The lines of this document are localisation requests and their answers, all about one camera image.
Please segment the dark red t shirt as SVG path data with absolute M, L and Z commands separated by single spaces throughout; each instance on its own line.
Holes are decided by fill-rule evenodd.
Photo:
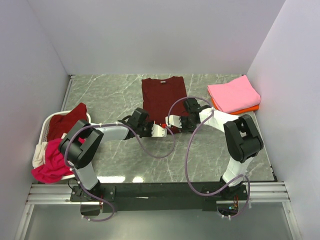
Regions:
M 146 78 L 141 81 L 143 109 L 149 114 L 149 120 L 157 125 L 166 123 L 168 113 L 179 117 L 187 117 L 183 102 L 179 99 L 187 96 L 184 78 L 172 76 L 167 79 Z

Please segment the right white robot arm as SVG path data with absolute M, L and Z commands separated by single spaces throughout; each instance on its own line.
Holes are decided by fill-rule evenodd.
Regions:
M 184 97 L 183 106 L 188 119 L 181 120 L 183 130 L 192 131 L 188 142 L 184 173 L 190 189 L 199 196 L 211 197 L 220 194 L 222 198 L 230 200 L 237 194 L 237 189 L 243 185 L 243 180 L 248 180 L 246 171 L 252 160 L 264 148 L 264 142 L 252 117 L 248 114 L 237 116 L 215 109 L 213 106 L 201 106 L 198 97 Z M 188 174 L 189 151 L 198 130 L 209 126 L 224 133 L 226 146 L 230 159 L 225 172 L 220 178 L 222 184 L 219 189 L 202 193 L 192 185 Z

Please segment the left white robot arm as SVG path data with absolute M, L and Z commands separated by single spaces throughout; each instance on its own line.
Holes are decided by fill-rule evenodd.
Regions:
M 151 137 L 154 122 L 142 108 L 136 108 L 133 114 L 112 123 L 110 126 L 93 127 L 84 119 L 78 120 L 61 140 L 58 150 L 67 156 L 67 162 L 73 167 L 73 174 L 83 185 L 82 195 L 88 201 L 94 201 L 102 195 L 101 183 L 94 172 L 92 160 L 101 142 L 129 140 L 135 136 Z

